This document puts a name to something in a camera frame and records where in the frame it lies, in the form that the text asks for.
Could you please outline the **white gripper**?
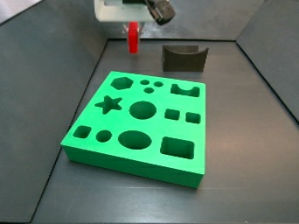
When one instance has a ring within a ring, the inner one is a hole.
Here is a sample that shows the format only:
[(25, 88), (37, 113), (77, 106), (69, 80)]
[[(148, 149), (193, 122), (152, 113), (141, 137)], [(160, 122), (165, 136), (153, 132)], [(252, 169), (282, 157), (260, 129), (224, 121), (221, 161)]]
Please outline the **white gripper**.
[[(138, 35), (144, 34), (145, 23), (153, 20), (149, 11), (141, 3), (122, 3), (122, 0), (93, 0), (94, 14), (99, 22), (137, 23)], [(128, 33), (128, 23), (122, 23), (122, 33)]]

